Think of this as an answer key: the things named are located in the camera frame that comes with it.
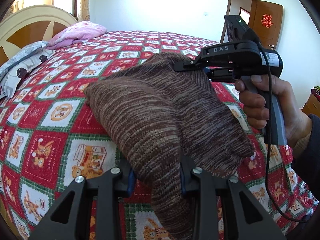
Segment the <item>white label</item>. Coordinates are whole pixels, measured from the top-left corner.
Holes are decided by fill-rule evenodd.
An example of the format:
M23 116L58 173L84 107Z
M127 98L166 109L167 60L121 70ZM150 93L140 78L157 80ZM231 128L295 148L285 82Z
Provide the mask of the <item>white label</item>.
M262 65L266 66L267 65L266 60L264 59L262 52L260 52L260 55L261 55L261 59L262 59ZM268 58L270 67L279 67L280 66L279 57L276 53L266 52L266 56Z

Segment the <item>gray handle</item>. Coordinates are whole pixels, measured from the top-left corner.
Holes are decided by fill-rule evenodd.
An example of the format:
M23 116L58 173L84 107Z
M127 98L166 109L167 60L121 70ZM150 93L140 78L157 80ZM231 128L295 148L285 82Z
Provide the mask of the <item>gray handle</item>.
M269 106L269 92L257 89L251 82L250 76L242 76L241 80L244 82L246 89L252 93L260 94L266 100L265 108L268 108L272 113L272 124L271 124L271 144L276 145L287 145L287 138L285 136L284 119L278 96L272 94L272 108ZM265 143L268 143L267 134L270 129L270 122L267 121L265 128L261 130L263 133L263 139Z

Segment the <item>human hand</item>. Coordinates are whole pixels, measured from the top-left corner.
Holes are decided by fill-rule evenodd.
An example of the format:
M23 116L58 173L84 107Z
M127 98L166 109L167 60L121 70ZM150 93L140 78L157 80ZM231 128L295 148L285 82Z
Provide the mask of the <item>human hand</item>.
M251 82L260 90L269 91L268 75L253 75ZM262 129L269 119L269 109L265 108L266 101L263 96L245 90L241 80L235 82L235 88L240 92L239 100L244 104L244 112L248 116L248 123ZM289 82L272 76L272 92L278 96L284 117L285 134L288 145L294 147L297 141L311 132L312 121L300 111L292 86Z

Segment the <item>wooden headboard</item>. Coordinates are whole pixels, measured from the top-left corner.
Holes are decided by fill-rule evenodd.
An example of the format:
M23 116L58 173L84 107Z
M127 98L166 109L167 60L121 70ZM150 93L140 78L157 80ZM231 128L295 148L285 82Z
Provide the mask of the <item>wooden headboard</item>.
M24 46L49 41L77 20L51 5L35 5L12 14L0 24L0 66Z

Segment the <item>door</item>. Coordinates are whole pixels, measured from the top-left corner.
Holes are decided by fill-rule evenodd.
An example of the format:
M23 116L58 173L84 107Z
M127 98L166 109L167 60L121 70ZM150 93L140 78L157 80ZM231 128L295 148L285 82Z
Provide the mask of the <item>door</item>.
M281 29L282 15L282 5L252 0L248 25L259 36L264 48L276 48Z

